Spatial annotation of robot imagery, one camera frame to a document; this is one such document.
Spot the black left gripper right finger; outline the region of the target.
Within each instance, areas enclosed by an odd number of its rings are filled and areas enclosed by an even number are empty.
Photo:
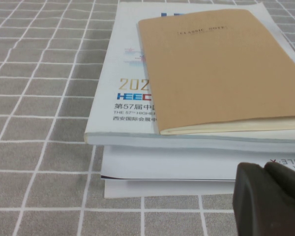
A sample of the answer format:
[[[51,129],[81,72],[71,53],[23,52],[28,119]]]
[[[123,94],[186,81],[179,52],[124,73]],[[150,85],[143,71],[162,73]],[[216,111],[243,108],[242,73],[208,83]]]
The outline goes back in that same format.
[[[276,163],[264,166],[270,177],[271,229],[274,236],[295,236],[295,171]]]

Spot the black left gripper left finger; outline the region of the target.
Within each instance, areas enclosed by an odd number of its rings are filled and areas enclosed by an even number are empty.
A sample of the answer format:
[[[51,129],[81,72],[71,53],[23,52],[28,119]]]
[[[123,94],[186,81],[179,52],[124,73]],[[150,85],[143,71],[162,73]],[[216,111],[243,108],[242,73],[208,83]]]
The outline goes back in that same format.
[[[237,166],[233,209],[239,236],[281,236],[279,186],[261,166]]]

